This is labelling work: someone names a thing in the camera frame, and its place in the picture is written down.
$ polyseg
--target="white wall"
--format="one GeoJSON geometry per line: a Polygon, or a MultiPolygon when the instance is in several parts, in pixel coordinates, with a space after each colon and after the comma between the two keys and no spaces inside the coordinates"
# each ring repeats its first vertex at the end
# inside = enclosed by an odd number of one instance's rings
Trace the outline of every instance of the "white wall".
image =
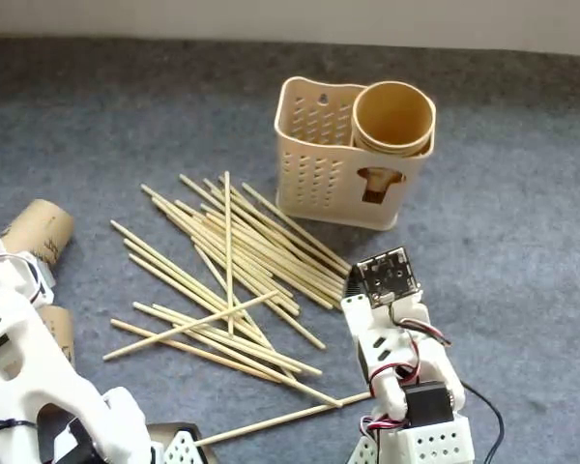
{"type": "Polygon", "coordinates": [[[580,0],[0,0],[0,34],[580,54],[580,0]]]}

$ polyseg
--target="gray carpet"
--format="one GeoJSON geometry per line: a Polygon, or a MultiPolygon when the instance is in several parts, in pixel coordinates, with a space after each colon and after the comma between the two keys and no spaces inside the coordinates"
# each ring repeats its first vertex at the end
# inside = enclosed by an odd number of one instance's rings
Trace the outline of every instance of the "gray carpet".
{"type": "MultiPolygon", "coordinates": [[[[197,204],[177,174],[229,169],[273,197],[273,117],[282,81],[412,82],[439,108],[437,150],[397,227],[375,233],[306,222],[348,260],[408,248],[434,323],[463,379],[502,409],[500,463],[580,462],[580,58],[303,44],[0,40],[0,227],[35,197],[76,219],[57,269],[74,312],[78,370],[101,391],[129,388],[149,421],[194,421],[211,435],[312,406],[309,397],[169,348],[117,362],[134,338],[112,316],[160,329],[131,301],[204,311],[130,263],[116,218],[215,287],[140,182],[197,204]]],[[[267,309],[279,350],[326,372],[335,396],[364,384],[345,323],[301,301],[328,343],[318,353],[267,309]]],[[[215,446],[221,463],[345,463],[370,403],[215,446]]],[[[497,428],[469,400],[478,457],[497,428]]],[[[51,424],[42,434],[47,453],[51,424]]]]}

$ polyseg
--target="paper roll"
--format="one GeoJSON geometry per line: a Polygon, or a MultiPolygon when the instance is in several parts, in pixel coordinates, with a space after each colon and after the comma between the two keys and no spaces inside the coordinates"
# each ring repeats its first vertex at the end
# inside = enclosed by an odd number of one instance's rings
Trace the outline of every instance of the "paper roll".
{"type": "Polygon", "coordinates": [[[60,346],[69,363],[75,367],[75,356],[73,350],[73,319],[71,313],[60,306],[43,306],[39,309],[39,315],[43,323],[51,332],[52,336],[60,346]]]}
{"type": "Polygon", "coordinates": [[[30,251],[54,266],[73,234],[73,218],[45,200],[34,200],[2,233],[10,253],[30,251]]]}

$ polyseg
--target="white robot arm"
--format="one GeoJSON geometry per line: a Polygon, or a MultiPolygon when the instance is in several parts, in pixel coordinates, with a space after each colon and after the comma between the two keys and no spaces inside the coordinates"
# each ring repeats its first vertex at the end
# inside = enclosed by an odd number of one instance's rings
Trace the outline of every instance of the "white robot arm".
{"type": "Polygon", "coordinates": [[[464,388],[404,248],[358,263],[353,279],[342,309],[376,407],[349,464],[472,463],[464,388]]]}
{"type": "Polygon", "coordinates": [[[129,392],[101,396],[64,357],[35,309],[52,299],[35,258],[9,254],[0,241],[0,464],[41,462],[35,422],[47,403],[77,417],[57,441],[55,463],[161,462],[152,461],[144,415],[129,392]],[[18,372],[7,368],[13,360],[18,372]],[[98,461],[81,460],[82,441],[98,461]]]}

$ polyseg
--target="beige plastic basket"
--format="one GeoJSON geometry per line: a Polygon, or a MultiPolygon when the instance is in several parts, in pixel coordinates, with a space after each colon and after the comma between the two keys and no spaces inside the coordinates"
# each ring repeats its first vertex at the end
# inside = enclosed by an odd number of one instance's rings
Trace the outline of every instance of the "beige plastic basket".
{"type": "Polygon", "coordinates": [[[361,85],[331,85],[303,77],[281,88],[275,116],[277,206],[289,216],[388,230],[404,195],[431,155],[434,137],[411,158],[372,153],[352,145],[352,109],[361,85]],[[366,170],[401,173],[382,202],[366,195],[366,170]]]}

